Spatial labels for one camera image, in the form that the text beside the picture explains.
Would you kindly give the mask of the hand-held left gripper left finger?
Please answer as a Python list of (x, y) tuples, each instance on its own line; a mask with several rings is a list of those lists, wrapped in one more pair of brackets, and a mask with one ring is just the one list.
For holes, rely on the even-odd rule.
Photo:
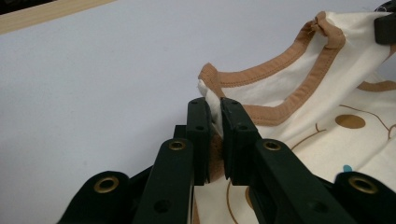
[(188, 103), (187, 123), (163, 142), (148, 177), (133, 224), (192, 224), (194, 187), (210, 179), (213, 135), (206, 100)]

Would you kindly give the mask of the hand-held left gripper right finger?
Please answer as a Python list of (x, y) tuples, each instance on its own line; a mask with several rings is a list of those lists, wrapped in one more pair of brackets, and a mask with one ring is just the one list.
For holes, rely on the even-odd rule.
[(355, 224), (284, 143), (260, 136), (240, 103), (222, 98), (220, 111), (225, 175), (250, 187), (259, 224)]

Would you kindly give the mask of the cream baby bodysuit brown trim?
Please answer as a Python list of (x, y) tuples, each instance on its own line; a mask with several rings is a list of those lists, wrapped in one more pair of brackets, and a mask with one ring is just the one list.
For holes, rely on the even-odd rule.
[(258, 224), (249, 189), (224, 176), (222, 97), (241, 103), (262, 137), (284, 142), (315, 175), (332, 181), (350, 169), (396, 191), (396, 81), (376, 73), (396, 44), (375, 43), (379, 16), (320, 12), (270, 61), (239, 72), (203, 67), (199, 90), (215, 136), (194, 224)]

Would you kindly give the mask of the light wooden table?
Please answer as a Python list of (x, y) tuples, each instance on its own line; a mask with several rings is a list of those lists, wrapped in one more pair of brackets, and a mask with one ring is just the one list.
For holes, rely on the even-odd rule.
[(115, 0), (55, 0), (0, 15), (0, 35), (99, 7)]

